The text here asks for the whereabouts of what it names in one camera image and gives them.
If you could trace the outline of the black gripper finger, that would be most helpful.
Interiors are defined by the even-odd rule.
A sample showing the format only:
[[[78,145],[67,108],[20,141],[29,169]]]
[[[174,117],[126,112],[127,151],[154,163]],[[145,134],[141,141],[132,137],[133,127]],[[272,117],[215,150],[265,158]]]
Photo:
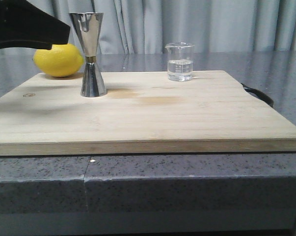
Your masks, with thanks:
[[[26,0],[0,0],[0,49],[50,50],[68,43],[70,26]]]

